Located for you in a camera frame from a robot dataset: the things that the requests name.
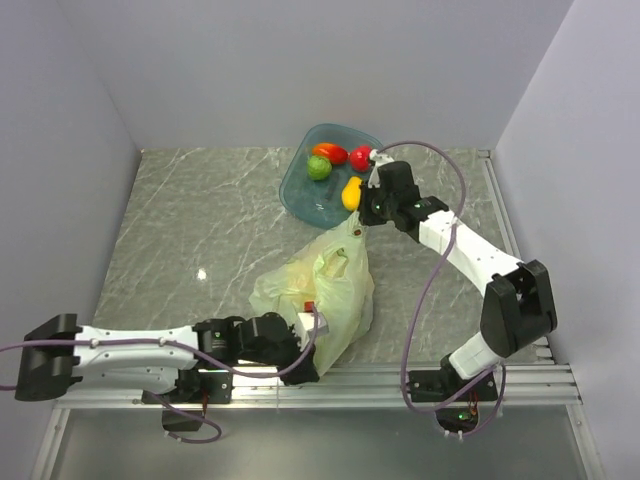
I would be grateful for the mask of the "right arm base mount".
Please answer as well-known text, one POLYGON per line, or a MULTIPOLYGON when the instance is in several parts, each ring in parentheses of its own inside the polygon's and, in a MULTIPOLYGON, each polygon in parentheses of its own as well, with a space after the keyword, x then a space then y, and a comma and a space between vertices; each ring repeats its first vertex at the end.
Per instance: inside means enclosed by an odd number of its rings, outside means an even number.
POLYGON ((447 355, 438 369, 410 370, 405 387, 414 411, 419 411, 417 404, 431 404, 429 412, 443 434, 463 440, 498 416, 506 390, 506 367, 499 363, 464 380, 447 355))

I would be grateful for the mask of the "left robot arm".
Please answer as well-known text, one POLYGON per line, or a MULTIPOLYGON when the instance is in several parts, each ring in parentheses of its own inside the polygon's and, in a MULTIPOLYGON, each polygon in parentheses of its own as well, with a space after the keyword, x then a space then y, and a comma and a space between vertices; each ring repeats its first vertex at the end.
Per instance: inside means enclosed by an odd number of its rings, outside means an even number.
POLYGON ((176 403, 219 394, 229 400, 243 362, 263 367, 257 378, 286 385, 316 382, 316 341, 329 331, 320 313, 288 323, 275 312, 244 319, 214 318, 165 330, 113 330, 58 315, 29 332, 15 385, 18 401, 58 399, 77 390, 139 390, 176 403))

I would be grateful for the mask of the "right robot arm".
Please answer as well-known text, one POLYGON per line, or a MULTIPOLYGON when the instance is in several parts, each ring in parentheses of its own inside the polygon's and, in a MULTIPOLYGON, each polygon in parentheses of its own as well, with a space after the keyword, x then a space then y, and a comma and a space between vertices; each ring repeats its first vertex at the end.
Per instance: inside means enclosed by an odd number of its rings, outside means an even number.
POLYGON ((462 399, 488 368, 556 329, 549 272, 537 260, 524 262, 489 243, 440 199, 422 196, 407 162, 379 153, 370 162, 370 178, 360 188, 360 221, 393 223, 454 266, 482 296, 478 332, 420 384, 430 402, 462 399))

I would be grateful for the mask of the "pale green plastic bag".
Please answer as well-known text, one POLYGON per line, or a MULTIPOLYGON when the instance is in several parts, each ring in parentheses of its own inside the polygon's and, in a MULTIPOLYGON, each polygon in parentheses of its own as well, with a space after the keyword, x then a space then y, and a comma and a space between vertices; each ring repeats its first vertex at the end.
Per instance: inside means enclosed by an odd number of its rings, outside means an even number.
POLYGON ((254 283, 249 302, 258 315, 275 312, 288 324, 312 301, 328 325, 313 358, 324 375, 346 349, 365 335, 373 320, 374 282, 369 270, 366 229, 357 213, 327 230, 282 266, 254 283))

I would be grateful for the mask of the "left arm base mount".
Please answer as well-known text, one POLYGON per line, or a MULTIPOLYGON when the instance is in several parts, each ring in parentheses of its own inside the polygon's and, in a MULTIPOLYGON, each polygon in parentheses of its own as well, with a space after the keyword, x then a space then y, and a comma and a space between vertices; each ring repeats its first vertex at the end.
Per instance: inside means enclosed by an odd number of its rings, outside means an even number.
POLYGON ((207 418, 211 405, 227 405, 231 401, 232 375, 224 370, 180 371, 175 388, 163 394, 144 391, 141 403, 163 407, 161 424, 167 437, 187 444, 213 443, 222 438, 222 429, 207 418), (210 438, 187 438, 202 426, 213 429, 210 438))

